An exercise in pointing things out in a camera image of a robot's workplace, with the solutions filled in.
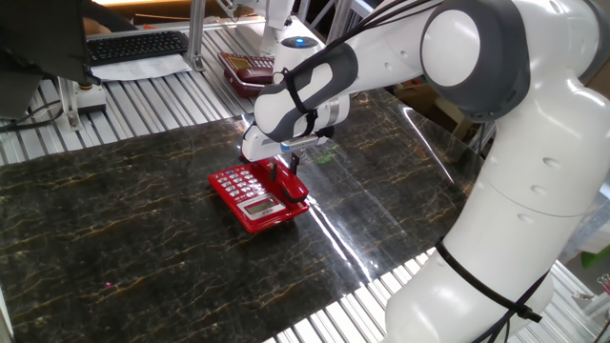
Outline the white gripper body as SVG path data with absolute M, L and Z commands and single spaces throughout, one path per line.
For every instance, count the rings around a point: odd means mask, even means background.
M 256 123 L 252 123 L 243 134 L 241 154 L 246 160 L 255 162 L 281 154 L 281 148 L 280 144 L 265 135 Z

